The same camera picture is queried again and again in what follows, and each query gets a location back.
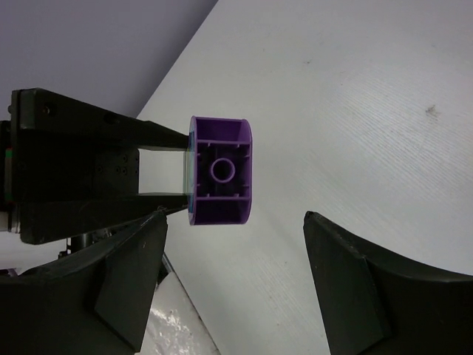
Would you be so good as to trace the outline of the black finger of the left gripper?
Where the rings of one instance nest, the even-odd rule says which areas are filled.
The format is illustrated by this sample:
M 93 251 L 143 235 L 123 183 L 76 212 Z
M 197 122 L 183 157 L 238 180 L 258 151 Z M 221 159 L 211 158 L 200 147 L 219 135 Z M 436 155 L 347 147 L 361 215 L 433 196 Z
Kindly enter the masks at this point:
M 183 193 L 149 193 L 119 197 L 110 203 L 110 213 L 119 222 L 140 219 L 155 211 L 173 214 L 188 208 L 188 197 Z
M 186 150 L 188 136 L 156 124 L 109 112 L 106 138 L 115 145 L 145 150 Z

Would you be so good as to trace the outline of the purple oval lego piece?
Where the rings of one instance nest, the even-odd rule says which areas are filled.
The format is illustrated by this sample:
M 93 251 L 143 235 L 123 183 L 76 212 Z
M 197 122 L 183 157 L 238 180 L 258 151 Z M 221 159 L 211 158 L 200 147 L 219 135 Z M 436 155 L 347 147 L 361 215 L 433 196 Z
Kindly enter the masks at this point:
M 191 118 L 183 179 L 191 225 L 247 223 L 252 148 L 251 126 L 245 119 Z

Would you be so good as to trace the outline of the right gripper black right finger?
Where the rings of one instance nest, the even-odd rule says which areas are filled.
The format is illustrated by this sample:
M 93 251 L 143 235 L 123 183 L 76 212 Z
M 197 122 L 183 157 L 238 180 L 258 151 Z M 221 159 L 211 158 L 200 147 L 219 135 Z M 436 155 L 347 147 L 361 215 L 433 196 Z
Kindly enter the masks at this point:
M 316 212 L 303 230 L 331 354 L 472 353 L 472 276 L 404 257 Z

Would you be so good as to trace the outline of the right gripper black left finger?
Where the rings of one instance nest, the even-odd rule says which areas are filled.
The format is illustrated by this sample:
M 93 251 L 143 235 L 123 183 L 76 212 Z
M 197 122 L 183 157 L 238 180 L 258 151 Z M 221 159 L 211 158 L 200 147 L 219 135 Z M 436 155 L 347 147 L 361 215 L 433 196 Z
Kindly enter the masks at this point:
M 1 277 L 1 353 L 140 352 L 167 228 L 154 212 L 67 257 Z

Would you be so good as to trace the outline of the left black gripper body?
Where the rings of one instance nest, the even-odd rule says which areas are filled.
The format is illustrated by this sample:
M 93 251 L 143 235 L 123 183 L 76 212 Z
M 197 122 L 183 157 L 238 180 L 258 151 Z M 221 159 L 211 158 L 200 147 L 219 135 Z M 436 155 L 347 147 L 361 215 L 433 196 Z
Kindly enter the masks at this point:
M 135 195 L 134 118 L 45 89 L 18 89 L 1 123 L 1 210 L 26 244 L 106 228 L 98 213 Z

